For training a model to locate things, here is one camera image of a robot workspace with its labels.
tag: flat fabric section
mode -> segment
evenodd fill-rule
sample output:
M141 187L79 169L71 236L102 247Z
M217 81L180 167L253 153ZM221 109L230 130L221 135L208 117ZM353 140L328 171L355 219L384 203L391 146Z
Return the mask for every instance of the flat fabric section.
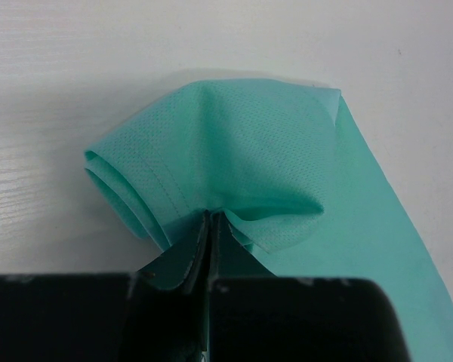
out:
M453 304L338 90L264 79L201 81L85 153L139 237L166 250L203 210L279 276L372 279L415 361L453 361Z

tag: teal cloth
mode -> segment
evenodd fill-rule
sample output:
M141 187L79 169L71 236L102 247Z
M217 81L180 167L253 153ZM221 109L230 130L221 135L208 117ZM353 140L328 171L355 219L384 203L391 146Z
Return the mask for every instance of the teal cloth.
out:
M377 282L415 361L453 361L453 304L338 90L200 81L86 150L86 170L135 235L166 250L202 211L278 276Z

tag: towel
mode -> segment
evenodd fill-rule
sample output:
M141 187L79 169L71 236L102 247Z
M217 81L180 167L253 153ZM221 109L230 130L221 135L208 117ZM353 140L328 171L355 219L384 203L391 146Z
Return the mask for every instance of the towel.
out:
M199 81L85 151L129 229L163 250L223 212L273 274L367 278L414 361L453 361L453 304L341 92L268 79Z

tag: fabric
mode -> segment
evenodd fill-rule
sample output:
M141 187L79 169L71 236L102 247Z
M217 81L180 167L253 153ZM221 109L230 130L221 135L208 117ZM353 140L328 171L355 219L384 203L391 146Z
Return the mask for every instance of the fabric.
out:
M176 90L86 150L135 235L169 248L202 211L278 276L372 279L415 361L453 361L453 304L338 90L265 79Z

